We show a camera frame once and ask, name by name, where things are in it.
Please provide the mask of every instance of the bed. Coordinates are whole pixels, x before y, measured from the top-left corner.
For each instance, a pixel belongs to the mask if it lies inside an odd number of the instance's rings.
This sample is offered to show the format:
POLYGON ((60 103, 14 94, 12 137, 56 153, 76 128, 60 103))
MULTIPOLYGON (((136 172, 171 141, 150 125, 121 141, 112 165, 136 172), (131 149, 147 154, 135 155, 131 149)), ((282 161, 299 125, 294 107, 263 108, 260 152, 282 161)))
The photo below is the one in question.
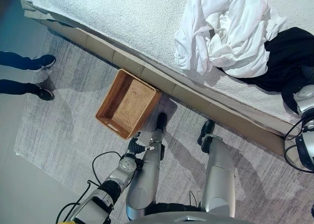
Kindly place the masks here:
MULTIPOLYGON (((114 65, 178 98, 249 140, 283 154, 282 136, 298 121, 279 93, 213 70, 186 72, 174 60, 174 33, 187 0, 21 0, 37 20, 114 65)), ((314 32, 313 0, 269 0, 288 27, 314 32)))

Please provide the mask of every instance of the white bedspread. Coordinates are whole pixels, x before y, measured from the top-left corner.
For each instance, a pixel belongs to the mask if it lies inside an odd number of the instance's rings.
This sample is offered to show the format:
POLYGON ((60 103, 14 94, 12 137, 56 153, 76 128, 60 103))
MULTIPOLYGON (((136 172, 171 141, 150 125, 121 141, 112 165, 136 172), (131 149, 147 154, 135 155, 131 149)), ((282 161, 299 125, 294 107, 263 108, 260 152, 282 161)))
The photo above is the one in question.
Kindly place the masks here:
MULTIPOLYGON (((187 0, 26 0, 63 15, 113 39, 188 78, 221 92, 282 121, 298 117, 285 109, 277 93, 265 93, 255 86, 235 81, 215 68, 210 75, 187 73, 174 59, 174 34, 180 27, 187 0)), ((298 26, 314 32, 313 0, 269 0, 288 28, 298 26)))

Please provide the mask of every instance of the blue jeans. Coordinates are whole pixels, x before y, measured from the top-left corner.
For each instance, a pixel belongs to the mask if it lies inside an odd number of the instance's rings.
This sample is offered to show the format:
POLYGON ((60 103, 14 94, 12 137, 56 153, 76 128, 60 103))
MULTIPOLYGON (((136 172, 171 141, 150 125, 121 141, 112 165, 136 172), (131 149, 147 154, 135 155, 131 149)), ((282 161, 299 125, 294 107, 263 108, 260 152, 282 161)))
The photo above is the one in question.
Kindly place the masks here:
MULTIPOLYGON (((33 67, 32 60, 29 57, 21 57, 16 53, 4 51, 0 51, 0 65, 11 66, 21 70, 31 70, 33 67)), ((0 94, 36 94, 39 89, 37 85, 32 83, 19 83, 12 80, 0 79, 0 94)))

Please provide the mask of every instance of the wicker basket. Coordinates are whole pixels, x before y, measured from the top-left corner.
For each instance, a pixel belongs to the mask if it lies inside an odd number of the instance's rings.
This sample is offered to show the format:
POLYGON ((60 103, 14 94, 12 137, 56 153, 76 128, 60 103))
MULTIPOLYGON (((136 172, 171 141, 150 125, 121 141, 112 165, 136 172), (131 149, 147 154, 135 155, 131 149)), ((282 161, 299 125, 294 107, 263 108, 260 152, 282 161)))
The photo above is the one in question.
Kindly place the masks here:
POLYGON ((154 109, 160 91, 120 69, 96 118, 120 137, 132 137, 154 109))

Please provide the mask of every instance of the floor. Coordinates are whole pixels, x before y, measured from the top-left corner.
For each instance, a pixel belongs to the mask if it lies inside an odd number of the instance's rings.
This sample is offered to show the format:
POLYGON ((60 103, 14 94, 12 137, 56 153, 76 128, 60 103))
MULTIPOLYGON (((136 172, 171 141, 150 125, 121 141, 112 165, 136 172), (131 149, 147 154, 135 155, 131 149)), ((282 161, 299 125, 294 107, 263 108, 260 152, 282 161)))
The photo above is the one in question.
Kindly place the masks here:
MULTIPOLYGON (((20 2, 13 0, 0 18, 0 50, 34 58, 46 32, 46 27, 25 18, 20 2)), ((3 79, 30 82, 32 75, 0 66, 3 79)), ((14 153, 25 100, 26 96, 0 95, 0 223, 54 223, 61 207, 78 195, 14 153)))

